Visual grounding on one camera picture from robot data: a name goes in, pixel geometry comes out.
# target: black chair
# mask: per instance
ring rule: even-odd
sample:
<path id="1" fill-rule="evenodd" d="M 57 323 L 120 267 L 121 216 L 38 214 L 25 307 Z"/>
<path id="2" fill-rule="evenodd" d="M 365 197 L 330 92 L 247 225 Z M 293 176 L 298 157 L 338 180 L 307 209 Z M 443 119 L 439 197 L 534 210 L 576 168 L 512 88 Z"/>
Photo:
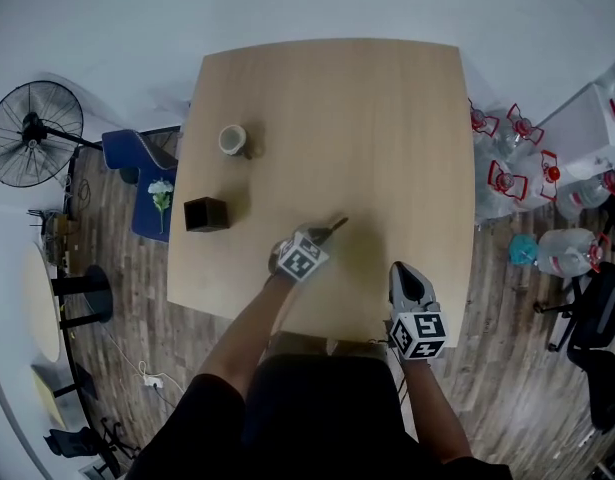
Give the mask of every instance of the black chair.
<path id="1" fill-rule="evenodd" d="M 83 427 L 80 432 L 64 432 L 52 429 L 49 431 L 49 437 L 45 437 L 45 442 L 55 455 L 68 459 L 100 455 L 105 465 L 102 468 L 94 469 L 98 474 L 101 474 L 109 468 L 114 478 L 118 478 L 121 474 L 120 464 L 113 452 L 119 450 L 128 458 L 134 459 L 136 456 L 134 452 L 138 452 L 140 448 L 133 448 L 122 443 L 116 434 L 116 429 L 120 427 L 120 424 L 115 424 L 113 431 L 109 431 L 105 421 L 106 419 L 103 418 L 102 424 L 105 429 L 103 437 L 100 437 L 95 430 L 89 427 Z"/>
<path id="2" fill-rule="evenodd" d="M 178 160 L 133 130 L 103 133 L 102 139 L 107 167 L 123 169 L 123 180 L 137 184 L 131 230 L 151 240 L 168 242 L 171 208 L 165 210 L 164 220 L 161 222 L 158 212 L 154 210 L 153 196 L 147 189 L 152 182 L 159 179 L 175 185 Z"/>
<path id="3" fill-rule="evenodd" d="M 603 349 L 615 336 L 615 265 L 603 262 L 581 293 L 579 278 L 572 279 L 574 302 L 538 313 L 557 311 L 569 318 L 567 329 L 551 352 L 560 351 L 569 339 L 567 357 L 587 374 L 592 424 L 607 432 L 615 425 L 615 355 Z"/>

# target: power strip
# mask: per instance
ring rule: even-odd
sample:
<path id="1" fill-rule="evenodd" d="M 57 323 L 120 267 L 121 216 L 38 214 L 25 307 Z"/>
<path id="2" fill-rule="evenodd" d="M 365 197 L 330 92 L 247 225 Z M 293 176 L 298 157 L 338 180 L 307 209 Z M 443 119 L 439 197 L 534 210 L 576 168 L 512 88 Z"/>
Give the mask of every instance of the power strip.
<path id="1" fill-rule="evenodd" d="M 143 381 L 145 382 L 145 386 L 150 388 L 156 386 L 156 389 L 163 389 L 163 379 L 160 377 L 150 377 L 149 375 L 145 375 L 143 377 Z"/>

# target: cable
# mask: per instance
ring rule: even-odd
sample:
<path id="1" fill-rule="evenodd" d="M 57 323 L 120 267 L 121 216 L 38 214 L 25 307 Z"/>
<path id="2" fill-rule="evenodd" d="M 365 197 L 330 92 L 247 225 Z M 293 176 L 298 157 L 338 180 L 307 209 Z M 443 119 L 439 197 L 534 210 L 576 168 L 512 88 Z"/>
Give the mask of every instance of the cable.
<path id="1" fill-rule="evenodd" d="M 151 142 L 155 146 L 158 146 L 160 149 L 165 149 L 165 146 L 169 143 L 169 139 L 171 139 L 172 135 L 178 134 L 179 132 L 180 132 L 180 129 L 172 130 L 171 132 L 169 132 L 169 135 L 167 135 L 167 138 L 165 139 L 165 142 L 163 142 L 162 144 L 155 144 L 156 141 L 154 141 L 154 140 L 152 140 Z"/>
<path id="2" fill-rule="evenodd" d="M 162 396 L 159 392 L 158 392 L 158 388 L 156 387 L 156 384 L 153 385 L 154 391 L 156 392 L 156 394 L 158 395 L 158 398 L 160 398 L 163 402 L 165 402 L 169 407 L 171 407 L 172 409 L 175 409 L 176 406 L 174 404 L 172 404 L 169 400 L 167 400 L 164 396 Z"/>
<path id="3" fill-rule="evenodd" d="M 111 342 L 114 344 L 114 346 L 118 349 L 118 352 L 120 352 L 120 355 L 123 356 L 123 358 L 125 359 L 125 361 L 127 361 L 127 363 L 129 364 L 129 366 L 131 366 L 134 371 L 136 372 L 134 375 L 141 377 L 143 380 L 146 379 L 147 377 L 165 377 L 167 379 L 169 379 L 174 386 L 176 386 L 179 391 L 181 393 L 185 393 L 185 390 L 183 388 L 180 387 L 180 384 L 178 384 L 178 382 L 176 382 L 174 379 L 172 379 L 168 374 L 166 373 L 148 373 L 147 372 L 147 363 L 145 361 L 140 361 L 138 363 L 138 368 L 136 368 L 136 365 L 134 365 L 134 363 L 132 363 L 129 358 L 125 355 L 125 353 L 123 352 L 123 350 L 120 348 L 120 345 L 118 345 L 118 343 L 116 342 L 116 340 L 114 339 L 114 337 L 112 336 L 112 334 L 107 330 L 107 328 L 104 325 L 100 325 L 100 327 L 105 331 L 105 333 L 107 334 L 107 337 L 111 340 Z"/>
<path id="4" fill-rule="evenodd" d="M 56 181 L 58 181 L 58 183 L 60 183 L 60 186 L 63 187 L 63 190 L 67 191 L 67 189 L 71 187 L 71 182 L 72 182 L 71 174 L 69 173 L 65 174 L 62 181 L 56 178 L 56 176 L 54 176 L 54 178 L 56 179 Z"/>
<path id="5" fill-rule="evenodd" d="M 72 179 L 71 176 L 67 175 L 65 177 L 65 190 L 69 189 L 71 187 L 72 184 Z M 85 211 L 88 207 L 89 204 L 91 203 L 91 187 L 89 186 L 89 180 L 87 180 L 87 178 L 83 178 L 82 180 L 80 180 L 80 183 L 78 184 L 78 190 L 76 191 L 76 195 L 74 196 L 74 194 L 71 193 L 67 193 L 65 195 L 65 203 L 63 204 L 63 209 L 64 211 L 60 212 L 58 210 L 51 210 L 51 215 L 49 215 L 47 218 L 51 218 L 54 217 L 56 215 L 61 215 L 61 214 L 66 214 L 68 219 L 71 219 L 74 215 L 71 211 L 71 208 L 67 208 L 68 204 L 71 204 L 71 201 L 73 200 L 73 198 L 76 197 L 77 198 L 77 205 L 76 205 L 76 212 L 75 212 L 75 221 L 76 221 L 76 229 L 71 230 L 69 233 L 63 233 L 60 235 L 60 238 L 66 237 L 66 236 L 71 236 L 74 235 L 78 232 L 80 232 L 80 229 L 82 227 L 82 212 Z M 55 241 L 56 237 L 55 236 L 49 236 L 47 235 L 46 241 L 47 242 L 53 242 Z"/>

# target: person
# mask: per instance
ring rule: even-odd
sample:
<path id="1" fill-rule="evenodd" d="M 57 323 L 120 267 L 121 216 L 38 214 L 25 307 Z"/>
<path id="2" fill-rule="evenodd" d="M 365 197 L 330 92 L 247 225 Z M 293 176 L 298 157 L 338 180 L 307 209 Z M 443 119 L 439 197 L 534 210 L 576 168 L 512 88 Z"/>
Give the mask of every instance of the person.
<path id="1" fill-rule="evenodd" d="M 426 361 L 401 361 L 419 442 L 406 432 L 387 363 L 274 353 L 260 362 L 295 282 L 278 271 L 229 326 L 127 480 L 329 471 L 510 479 L 472 456 Z"/>

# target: fan stand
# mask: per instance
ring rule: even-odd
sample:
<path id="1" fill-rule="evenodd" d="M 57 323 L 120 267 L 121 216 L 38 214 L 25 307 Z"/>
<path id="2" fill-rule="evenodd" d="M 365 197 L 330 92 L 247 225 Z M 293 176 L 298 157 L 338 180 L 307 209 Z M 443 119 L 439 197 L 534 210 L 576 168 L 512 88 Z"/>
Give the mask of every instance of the fan stand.
<path id="1" fill-rule="evenodd" d="M 56 130 L 54 128 L 49 128 L 45 126 L 41 121 L 40 117 L 36 112 L 29 112 L 25 118 L 23 119 L 23 142 L 25 146 L 29 149 L 34 149 L 38 144 L 42 143 L 45 139 L 47 139 L 47 135 L 52 134 L 56 137 L 60 137 L 62 139 L 69 140 L 71 142 L 75 142 L 76 144 L 80 144 L 81 146 L 85 146 L 92 149 L 97 149 L 102 151 L 103 148 L 100 144 L 94 144 L 93 142 L 86 141 L 81 139 L 80 137 L 76 137 L 75 135 L 70 135 L 69 133 L 61 132 L 60 130 Z"/>

